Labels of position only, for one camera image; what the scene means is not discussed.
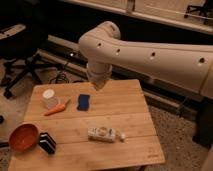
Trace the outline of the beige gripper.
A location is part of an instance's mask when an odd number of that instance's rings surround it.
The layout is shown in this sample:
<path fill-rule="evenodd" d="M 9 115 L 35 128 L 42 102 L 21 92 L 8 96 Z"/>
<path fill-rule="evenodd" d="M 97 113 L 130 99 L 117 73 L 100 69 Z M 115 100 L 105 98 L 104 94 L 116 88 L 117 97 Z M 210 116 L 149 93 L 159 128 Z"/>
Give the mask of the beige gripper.
<path fill-rule="evenodd" d="M 112 65 L 106 63 L 88 63 L 87 77 L 96 90 L 102 89 L 112 74 Z"/>

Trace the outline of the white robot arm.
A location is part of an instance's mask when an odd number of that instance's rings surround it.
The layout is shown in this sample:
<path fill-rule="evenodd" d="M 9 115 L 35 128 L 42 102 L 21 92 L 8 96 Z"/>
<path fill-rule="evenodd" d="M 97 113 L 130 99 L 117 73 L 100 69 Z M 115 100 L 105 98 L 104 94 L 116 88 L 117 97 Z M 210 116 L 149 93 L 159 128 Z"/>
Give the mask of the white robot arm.
<path fill-rule="evenodd" d="M 213 99 L 213 45 L 123 41 L 118 26 L 105 21 L 84 33 L 78 46 L 97 90 L 117 65 Z"/>

